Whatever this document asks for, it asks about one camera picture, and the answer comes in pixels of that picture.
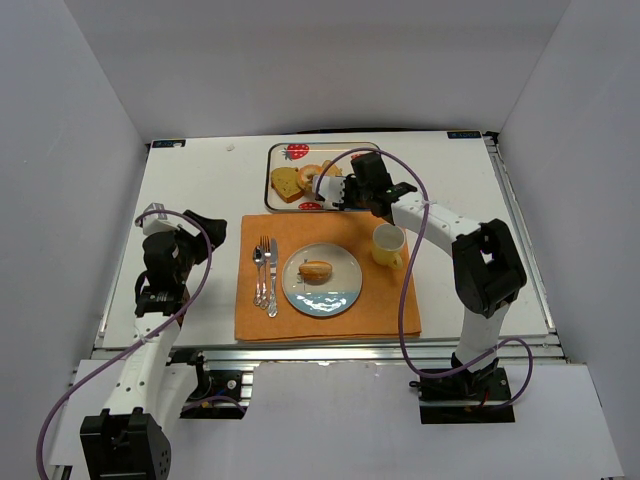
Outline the small round bun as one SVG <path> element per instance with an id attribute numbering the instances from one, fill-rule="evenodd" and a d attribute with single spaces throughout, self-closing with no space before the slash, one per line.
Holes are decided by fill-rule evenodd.
<path id="1" fill-rule="evenodd" d="M 301 279 L 309 284 L 322 284 L 327 282 L 333 273 L 333 266 L 326 261 L 306 261 L 299 266 Z"/>

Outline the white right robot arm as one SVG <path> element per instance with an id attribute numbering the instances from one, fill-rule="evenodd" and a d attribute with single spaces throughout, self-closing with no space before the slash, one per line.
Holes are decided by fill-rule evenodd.
<path id="1" fill-rule="evenodd" d="M 375 148 L 346 152 L 352 174 L 315 176 L 312 190 L 326 206 L 364 209 L 388 224 L 416 233 L 452 261 L 454 287 L 464 306 L 462 331 L 452 366 L 442 377 L 492 372 L 504 318 L 527 283 L 527 275 L 508 225 L 500 220 L 479 222 L 460 216 L 429 197 L 426 185 L 409 169 L 411 182 L 392 180 L 384 161 L 397 156 Z"/>

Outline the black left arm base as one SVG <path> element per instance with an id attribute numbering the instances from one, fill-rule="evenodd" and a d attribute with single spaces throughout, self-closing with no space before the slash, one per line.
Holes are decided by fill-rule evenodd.
<path id="1" fill-rule="evenodd" d="M 181 419 L 241 420 L 245 373 L 237 368 L 217 368 L 210 364 L 203 351 L 179 350 L 169 354 L 167 366 L 189 365 L 196 371 L 197 385 L 187 397 L 186 404 L 198 403 L 182 412 Z"/>

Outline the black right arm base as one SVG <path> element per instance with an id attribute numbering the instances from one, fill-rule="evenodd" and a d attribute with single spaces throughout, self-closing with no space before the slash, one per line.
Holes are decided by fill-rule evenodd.
<path id="1" fill-rule="evenodd" d="M 427 425 L 508 424 L 515 422 L 512 393 L 504 368 L 495 360 L 477 372 L 413 380 L 420 421 Z"/>

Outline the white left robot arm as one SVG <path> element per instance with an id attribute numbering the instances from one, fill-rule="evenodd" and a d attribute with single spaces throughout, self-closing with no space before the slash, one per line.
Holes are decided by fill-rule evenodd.
<path id="1" fill-rule="evenodd" d="M 168 431 L 196 390 L 188 363 L 170 364 L 170 352 L 196 298 L 187 281 L 197 265 L 209 267 L 226 239 L 227 223 L 186 210 L 179 223 L 152 204 L 137 219 L 144 235 L 144 270 L 134 288 L 133 343 L 101 412 L 84 418 L 80 441 L 92 479 L 165 479 L 171 467 Z"/>

